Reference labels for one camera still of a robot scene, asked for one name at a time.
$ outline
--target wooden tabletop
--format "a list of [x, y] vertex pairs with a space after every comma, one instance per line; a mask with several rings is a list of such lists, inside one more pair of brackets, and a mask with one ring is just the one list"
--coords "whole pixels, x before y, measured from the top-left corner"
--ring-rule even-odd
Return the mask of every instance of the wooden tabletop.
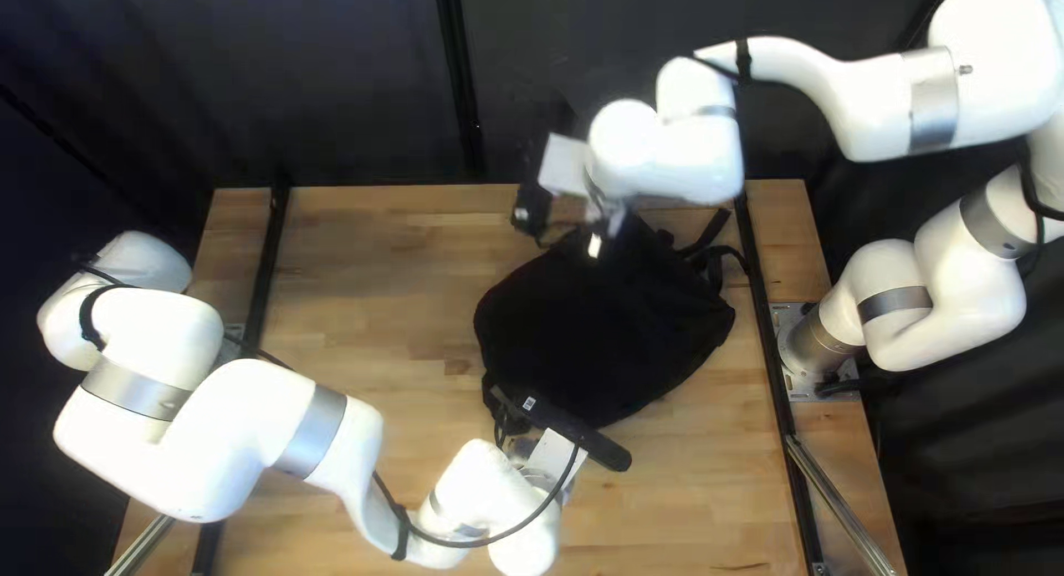
[[[803, 183], [751, 181], [747, 193], [770, 301], [819, 299], [830, 283]], [[293, 192], [263, 347], [381, 411], [378, 470], [409, 507], [466, 441], [491, 440], [472, 311], [539, 253], [508, 223], [514, 196], [509, 185]], [[267, 203], [263, 190], [215, 194], [189, 293], [227, 323], [247, 315]], [[714, 212], [641, 215], [679, 247]], [[734, 218], [718, 241], [741, 248]], [[722, 296], [736, 310], [725, 345], [665, 399], [605, 429], [632, 468], [581, 471], [551, 574], [804, 574], [749, 285], [735, 267]], [[803, 438], [818, 459], [827, 449], [824, 467], [901, 567], [860, 404], [803, 406]], [[151, 517], [132, 501], [116, 553]], [[187, 575], [196, 531], [179, 524], [142, 574]], [[267, 471], [228, 522], [215, 574], [292, 573], [428, 574], [365, 542], [335, 496]], [[483, 549], [454, 573], [497, 574]]]

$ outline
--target black backdrop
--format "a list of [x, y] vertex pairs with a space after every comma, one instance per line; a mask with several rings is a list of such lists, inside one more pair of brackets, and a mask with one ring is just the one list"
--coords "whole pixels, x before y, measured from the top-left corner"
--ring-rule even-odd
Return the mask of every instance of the black backdrop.
[[[2, 488], [18, 511], [4, 515], [7, 528], [51, 533], [6, 557], [24, 573], [43, 572], [43, 557], [100, 573], [124, 503], [49, 441], [77, 379], [43, 356], [32, 315], [68, 275], [60, 259], [71, 248], [140, 226], [192, 254], [213, 187], [263, 185], [279, 168], [296, 184], [519, 181], [548, 131], [581, 136], [618, 97], [652, 103], [671, 56], [775, 33], [867, 57], [914, 45], [934, 1], [0, 0], [0, 95], [17, 133], [0, 142], [18, 210], [9, 233], [37, 254], [5, 298], [18, 311], [2, 341], [23, 375], [7, 386], [34, 395], [0, 409], [24, 434], [5, 452], [21, 467]], [[799, 93], [737, 96], [749, 175], [807, 180], [835, 275], [860, 245], [912, 236], [1012, 162], [1002, 145], [855, 166]], [[96, 194], [48, 229], [19, 227], [57, 204], [43, 192], [63, 188]], [[865, 398], [914, 574], [1059, 571], [1058, 248], [1029, 279], [1029, 316], [1012, 335], [920, 375], [869, 369]]]

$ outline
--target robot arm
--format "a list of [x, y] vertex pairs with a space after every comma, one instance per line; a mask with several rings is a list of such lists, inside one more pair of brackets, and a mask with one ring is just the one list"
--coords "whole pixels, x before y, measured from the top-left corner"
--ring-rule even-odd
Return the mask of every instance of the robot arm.
[[[231, 515], [262, 472], [275, 467], [338, 495], [363, 537], [386, 553], [396, 549], [400, 521], [372, 480], [383, 431], [377, 410], [257, 360], [212, 373], [221, 319], [210, 306], [174, 293], [189, 270], [166, 244], [123, 233], [96, 266], [171, 291], [101, 294], [102, 279], [78, 275], [41, 308], [37, 322], [49, 350], [88, 372], [55, 423], [65, 454], [161, 513], [200, 523]], [[93, 297], [88, 314], [102, 349], [82, 339], [80, 315]], [[494, 445], [475, 440], [411, 520], [438, 539], [472, 541], [521, 522], [546, 496]], [[555, 500], [488, 545], [499, 570], [546, 572], [558, 552], [560, 512]], [[405, 559], [451, 567], [467, 553], [411, 536]]]
[[[874, 162], [1029, 133], [1064, 87], [1064, 0], [945, 0], [928, 48], [835, 61], [791, 38], [745, 39], [749, 77], [805, 93], [847, 159]], [[695, 52], [731, 73], [737, 43]]]
[[658, 73], [656, 112], [617, 100], [592, 121], [587, 144], [550, 136], [537, 181], [554, 195], [624, 204], [635, 196], [716, 204], [743, 191], [731, 82], [691, 59]]
[[[1064, 211], [1064, 109], [1028, 136], [1040, 201]], [[914, 243], [859, 249], [824, 300], [779, 340], [783, 363], [817, 377], [862, 346], [887, 371], [911, 371], [1009, 333], [1027, 310], [1015, 261], [1031, 251], [1040, 220], [1010, 167], [925, 223]], [[1044, 243], [1064, 221], [1042, 218]]]

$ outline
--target black backpack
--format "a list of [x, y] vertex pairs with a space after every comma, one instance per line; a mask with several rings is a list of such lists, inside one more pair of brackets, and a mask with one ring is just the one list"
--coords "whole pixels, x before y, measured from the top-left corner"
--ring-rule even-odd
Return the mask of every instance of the black backpack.
[[662, 397], [697, 371], [728, 338], [735, 311], [720, 299], [721, 258], [711, 246], [730, 213], [719, 210], [698, 242], [672, 236], [629, 214], [598, 260], [579, 228], [481, 299], [473, 316], [485, 374], [484, 404], [500, 434], [527, 421], [491, 394], [534, 391], [598, 429]]

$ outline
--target mounting plate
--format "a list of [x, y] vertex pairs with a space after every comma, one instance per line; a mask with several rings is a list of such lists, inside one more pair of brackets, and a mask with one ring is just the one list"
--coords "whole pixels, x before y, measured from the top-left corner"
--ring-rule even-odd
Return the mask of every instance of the mounting plate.
[[[776, 341], [782, 341], [787, 332], [801, 320], [804, 314], [802, 308], [805, 302], [784, 302], [772, 303], [769, 309], [772, 312], [772, 330], [776, 331]], [[861, 393], [857, 391], [846, 391], [836, 393], [830, 397], [820, 397], [816, 394], [817, 380], [810, 376], [802, 376], [793, 373], [786, 364], [781, 364], [784, 384], [787, 388], [787, 398], [792, 404], [801, 401], [859, 401]], [[852, 358], [843, 362], [838, 368], [838, 378], [842, 381], [857, 380], [858, 365]]]

